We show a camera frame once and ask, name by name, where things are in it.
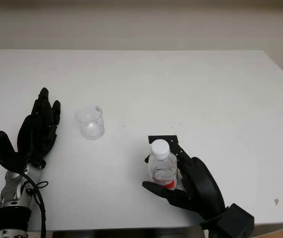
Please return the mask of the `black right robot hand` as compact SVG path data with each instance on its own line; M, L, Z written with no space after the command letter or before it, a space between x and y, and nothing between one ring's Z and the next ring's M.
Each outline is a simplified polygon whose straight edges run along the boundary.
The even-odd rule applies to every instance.
M191 158L177 142L170 142L170 146L185 190L171 190L150 181L142 182L142 186L170 205L194 211L205 220L221 216L226 211L224 199L206 165L197 157Z

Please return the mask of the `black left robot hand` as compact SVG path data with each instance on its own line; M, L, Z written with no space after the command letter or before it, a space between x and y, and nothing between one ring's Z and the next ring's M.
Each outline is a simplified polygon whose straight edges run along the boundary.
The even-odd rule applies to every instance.
M18 133L18 153L35 167L44 168L45 157L51 151L57 138L60 121L60 102L49 102L49 91L42 88Z

